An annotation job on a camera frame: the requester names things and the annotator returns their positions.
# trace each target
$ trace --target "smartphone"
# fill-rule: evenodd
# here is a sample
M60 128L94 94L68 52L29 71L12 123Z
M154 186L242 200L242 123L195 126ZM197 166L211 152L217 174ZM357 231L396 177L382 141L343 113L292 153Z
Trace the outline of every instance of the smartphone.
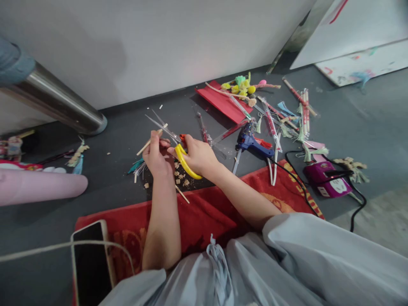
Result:
M76 232L71 241L108 241L105 220L98 220ZM72 268L77 306L97 306L116 285L116 278L110 256L105 245L76 245L71 247Z

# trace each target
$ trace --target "phone screen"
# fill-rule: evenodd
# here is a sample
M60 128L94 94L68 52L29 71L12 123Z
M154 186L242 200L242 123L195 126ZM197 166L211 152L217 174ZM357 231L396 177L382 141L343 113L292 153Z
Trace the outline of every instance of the phone screen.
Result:
M73 238L103 241L102 225L97 222L74 233ZM74 246L74 255L79 306L97 306L112 290L105 246Z

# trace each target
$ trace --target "red cloth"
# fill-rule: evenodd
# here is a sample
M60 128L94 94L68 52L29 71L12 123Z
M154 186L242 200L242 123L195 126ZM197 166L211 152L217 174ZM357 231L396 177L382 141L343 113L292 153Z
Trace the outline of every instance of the red cloth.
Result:
M295 174L285 160L280 161L279 164ZM242 180L259 191L284 213L312 213L310 207L305 203L301 187L280 168L278 168L274 187L270 184L268 167L252 172L244 176ZM225 247L230 239L241 237L252 230L218 187L188 191L184 192L184 195L190 204L187 204L179 194L177 195L183 257L204 251L210 243L211 234L218 244ZM307 196L314 210L324 219L309 193ZM75 230L97 220L105 219L110 241L123 245L130 252L136 273L138 273L142 266L143 247L150 212L151 201L99 212L80 217L76 222ZM127 256L117 248L112 248L112 256L117 280L130 277L132 272Z
M215 89L221 89L221 85L219 85L217 81L212 81L210 85ZM240 123L246 118L242 111L230 101L230 98L228 96L216 92L208 86L205 86L202 89L196 89L196 92L236 124ZM248 113L252 112L252 107L249 107L248 104L242 102L239 99L237 99L237 101Z

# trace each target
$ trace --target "black cable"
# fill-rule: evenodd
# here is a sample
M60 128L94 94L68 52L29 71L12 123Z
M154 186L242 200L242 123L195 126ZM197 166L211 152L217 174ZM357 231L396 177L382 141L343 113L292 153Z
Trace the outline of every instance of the black cable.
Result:
M334 161L332 161L331 159L327 158L326 156L322 155L324 157L325 160L327 160L328 162L331 162L332 164L335 164L343 169L347 169L347 167L343 164L338 164ZM356 211L353 213L353 215L351 216L351 225L350 225L350 232L354 232L354 218L356 217L356 215L360 212L360 210L362 210L365 205L367 204L367 199L365 196L363 196L363 194L353 185L353 182L351 181L350 177L347 177L347 181L348 184L352 187L352 189L354 189L363 199L363 203L360 205L359 208L356 209Z
M301 152L303 152L303 150L299 150L299 151L288 151L288 152L285 153L285 159L286 159L286 161L289 163L289 165L292 167L292 169L295 169L295 168L293 167L293 165L292 165L291 162L289 161L288 153L301 153ZM331 159L327 158L324 154L321 154L321 155L322 155L323 158L324 158L325 160L327 160L328 162L331 162L332 164L335 164L335 165L337 165L337 166L339 166L340 168L343 168L343 169L345 169L345 170L349 170L345 165L343 165L343 164L338 164L338 163L332 161ZM351 216L350 232L354 232L354 218L355 218L356 215L360 212L360 210L362 210L362 209L365 207L365 205L367 204L367 199L366 199L366 197L353 185L353 182L352 182L351 179L350 179L350 175L337 176L337 177L332 178L332 179L330 179L330 180L327 180L327 181L324 181L324 182L320 182L319 184L324 184L324 183L328 183L328 182L333 181L333 180L336 180L336 179L345 178L345 179L347 180L348 184L351 186L351 188L352 188L353 190L355 190L355 191L360 195L360 197L363 199L363 203L360 205L359 208L357 208L357 210L356 210L356 211L353 213L353 215Z
M313 209L313 207L310 205L309 201L307 200L307 192L306 192L306 189L305 189L305 187L303 187L303 184L297 179L297 177L294 176L293 173L291 173L290 171L286 170L284 167L282 167L281 165L279 165L279 164L278 164L277 162L275 162L273 159L271 159L271 162L274 163L275 165L277 165L278 167L282 168L283 170L285 170L287 173L289 173L289 174L296 180L296 182L299 184L299 186L300 186L300 187L302 188L302 190L303 190L303 193L304 193L304 195L305 195L305 202L309 205L309 207L310 207L310 209L313 211L313 213L314 213L318 218L320 218L319 215L317 214L317 212L315 212L315 210Z

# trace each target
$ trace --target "scissors handle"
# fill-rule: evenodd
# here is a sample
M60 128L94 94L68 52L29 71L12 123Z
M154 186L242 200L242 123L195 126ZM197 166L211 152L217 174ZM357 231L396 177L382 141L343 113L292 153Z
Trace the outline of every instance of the scissors handle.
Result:
M199 176L198 174L194 173L193 170L190 169L190 167L187 165L186 160L184 159L183 155L187 155L186 151L184 151L183 147L181 144L178 144L175 147L175 151L177 153L178 160L180 161L181 166L186 170L188 175L190 175L193 179L202 179L202 176Z

